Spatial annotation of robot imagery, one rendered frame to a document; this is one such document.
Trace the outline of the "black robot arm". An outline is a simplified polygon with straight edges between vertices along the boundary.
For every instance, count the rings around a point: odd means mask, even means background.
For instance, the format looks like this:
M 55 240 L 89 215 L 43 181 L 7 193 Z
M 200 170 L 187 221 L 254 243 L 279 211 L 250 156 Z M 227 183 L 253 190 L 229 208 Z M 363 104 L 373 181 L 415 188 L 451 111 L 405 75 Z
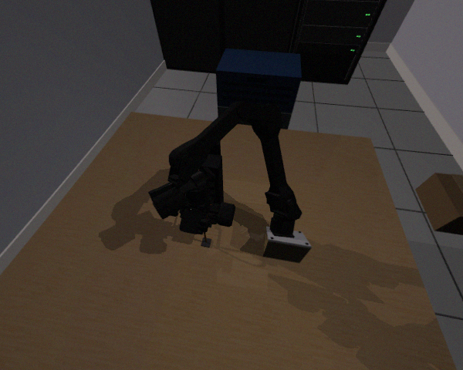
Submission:
M 194 139 L 187 141 L 169 155 L 171 165 L 169 183 L 149 191 L 157 212 L 162 219 L 183 209 L 180 230 L 191 234 L 208 231 L 207 211 L 194 209 L 187 204 L 201 203 L 208 198 L 208 181 L 216 176 L 207 167 L 199 170 L 211 149 L 240 121 L 251 123 L 262 144 L 270 188 L 265 192 L 267 204 L 273 212 L 270 231 L 274 236 L 295 237 L 295 220 L 302 212 L 295 195 L 286 182 L 279 131 L 282 126 L 281 111 L 275 104 L 232 103 L 213 123 Z M 186 195 L 185 195 L 186 194 Z

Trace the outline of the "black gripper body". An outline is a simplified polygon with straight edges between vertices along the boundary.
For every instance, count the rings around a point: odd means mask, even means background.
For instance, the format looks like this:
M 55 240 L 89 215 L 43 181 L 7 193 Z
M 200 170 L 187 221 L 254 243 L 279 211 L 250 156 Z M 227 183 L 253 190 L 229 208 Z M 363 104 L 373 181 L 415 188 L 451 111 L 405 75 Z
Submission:
M 232 221 L 235 214 L 235 205 L 232 203 L 224 203 L 220 204 L 210 204 L 211 198 L 208 195 L 208 198 L 201 202 L 201 203 L 192 203 L 187 199 L 187 204 L 190 207 L 197 209 L 198 207 L 203 208 L 207 211 L 206 216 L 210 219 L 217 220 L 217 224 L 230 227 L 232 225 Z

